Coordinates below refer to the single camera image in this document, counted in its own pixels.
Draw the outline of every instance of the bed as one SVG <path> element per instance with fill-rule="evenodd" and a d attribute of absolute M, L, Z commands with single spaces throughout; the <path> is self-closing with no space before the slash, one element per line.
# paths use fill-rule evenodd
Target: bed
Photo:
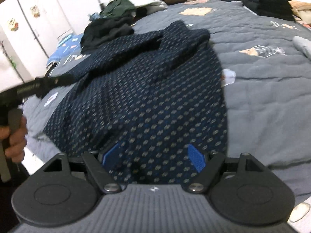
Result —
<path fill-rule="evenodd" d="M 198 8 L 205 15 L 183 15 Z M 297 204 L 306 200 L 311 195 L 311 61 L 295 49 L 292 39 L 298 35 L 311 40 L 311 31 L 294 22 L 253 15 L 240 2 L 209 0 L 171 5 L 149 15 L 136 22 L 135 34 L 161 30 L 177 20 L 188 29 L 208 29 L 222 68 L 236 72 L 235 83 L 224 87 L 227 155 L 251 153 L 289 185 Z M 63 74 L 86 58 L 74 52 L 51 75 Z M 72 87 L 53 89 L 43 100 L 32 97 L 24 105 L 27 147 L 43 162 L 59 152 L 43 129 Z"/>

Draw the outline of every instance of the blue gripper pad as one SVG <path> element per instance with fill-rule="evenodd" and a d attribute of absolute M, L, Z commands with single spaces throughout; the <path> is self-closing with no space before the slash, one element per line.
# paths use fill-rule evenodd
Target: blue gripper pad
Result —
<path fill-rule="evenodd" d="M 105 154 L 101 165 L 107 172 L 113 169 L 115 165 L 118 163 L 119 154 L 121 153 L 121 151 L 122 151 L 121 146 L 117 143 Z"/>
<path fill-rule="evenodd" d="M 206 166 L 205 158 L 202 153 L 199 152 L 192 144 L 188 145 L 188 156 L 195 169 L 200 173 Z"/>

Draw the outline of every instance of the circular cover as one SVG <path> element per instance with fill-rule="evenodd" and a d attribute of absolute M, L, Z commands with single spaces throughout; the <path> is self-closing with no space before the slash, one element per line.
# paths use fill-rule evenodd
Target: circular cover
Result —
<path fill-rule="evenodd" d="M 45 172 L 26 180 L 13 194 L 12 205 L 27 224 L 58 227 L 88 214 L 97 202 L 95 189 L 85 180 L 61 172 Z"/>
<path fill-rule="evenodd" d="M 212 189 L 210 199 L 225 218 L 248 226 L 287 221 L 295 202 L 284 183 L 259 172 L 221 180 Z"/>

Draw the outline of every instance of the finger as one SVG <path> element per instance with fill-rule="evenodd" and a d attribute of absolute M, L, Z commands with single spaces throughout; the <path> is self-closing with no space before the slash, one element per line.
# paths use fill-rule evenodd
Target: finger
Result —
<path fill-rule="evenodd" d="M 0 140 L 6 139 L 10 135 L 10 128 L 0 126 Z"/>
<path fill-rule="evenodd" d="M 9 138 L 10 145 L 13 146 L 13 145 L 21 143 L 24 140 L 26 134 L 27 134 L 26 127 L 19 128 L 16 132 L 14 132 L 10 136 L 10 138 Z"/>
<path fill-rule="evenodd" d="M 21 163 L 24 160 L 25 152 L 23 151 L 20 155 L 12 158 L 12 162 L 14 163 Z"/>
<path fill-rule="evenodd" d="M 27 125 L 27 119 L 26 117 L 22 116 L 21 117 L 21 128 L 26 127 Z"/>
<path fill-rule="evenodd" d="M 6 149 L 4 151 L 5 156 L 7 158 L 13 158 L 13 157 L 20 155 L 22 153 L 22 151 L 24 150 L 26 145 L 27 145 L 27 141 L 26 141 L 26 139 L 23 139 L 23 141 L 21 143 L 16 144 L 16 145 L 11 146 L 10 148 Z"/>

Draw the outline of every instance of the dark patterned garment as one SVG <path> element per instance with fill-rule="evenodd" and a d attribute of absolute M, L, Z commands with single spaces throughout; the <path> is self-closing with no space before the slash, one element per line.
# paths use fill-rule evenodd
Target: dark patterned garment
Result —
<path fill-rule="evenodd" d="M 176 21 L 164 30 L 117 38 L 70 70 L 78 83 L 45 128 L 69 156 L 119 153 L 109 172 L 126 183 L 187 183 L 197 174 L 188 144 L 226 151 L 221 66 L 206 29 Z"/>

